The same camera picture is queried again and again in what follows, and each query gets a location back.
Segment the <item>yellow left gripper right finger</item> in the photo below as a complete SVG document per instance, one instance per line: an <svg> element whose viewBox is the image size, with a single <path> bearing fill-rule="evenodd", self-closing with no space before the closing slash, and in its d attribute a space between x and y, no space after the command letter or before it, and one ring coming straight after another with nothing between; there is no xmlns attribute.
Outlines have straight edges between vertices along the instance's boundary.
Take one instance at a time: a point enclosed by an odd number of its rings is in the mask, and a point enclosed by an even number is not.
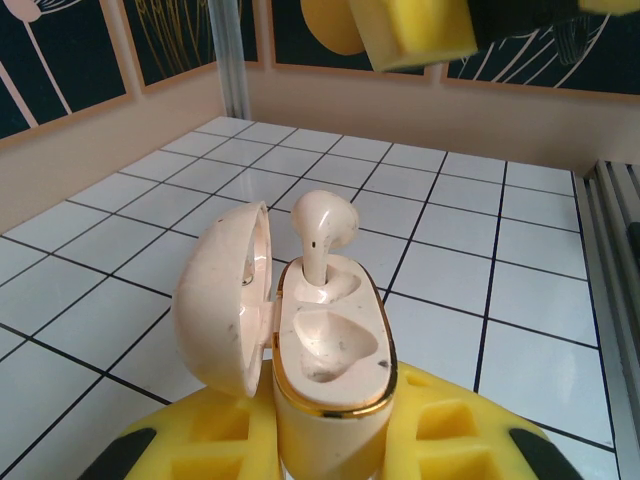
<svg viewBox="0 0 640 480"><path fill-rule="evenodd" d="M384 479L579 479L535 424L485 397L398 364Z"/></svg>

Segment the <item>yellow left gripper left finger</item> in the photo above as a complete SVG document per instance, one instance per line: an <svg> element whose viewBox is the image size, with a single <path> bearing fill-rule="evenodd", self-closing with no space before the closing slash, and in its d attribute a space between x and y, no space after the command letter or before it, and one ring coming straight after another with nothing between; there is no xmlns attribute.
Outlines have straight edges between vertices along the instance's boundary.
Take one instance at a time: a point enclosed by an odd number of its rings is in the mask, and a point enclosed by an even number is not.
<svg viewBox="0 0 640 480"><path fill-rule="evenodd" d="M252 398L204 388L135 422L84 479L278 479L272 389Z"/></svg>

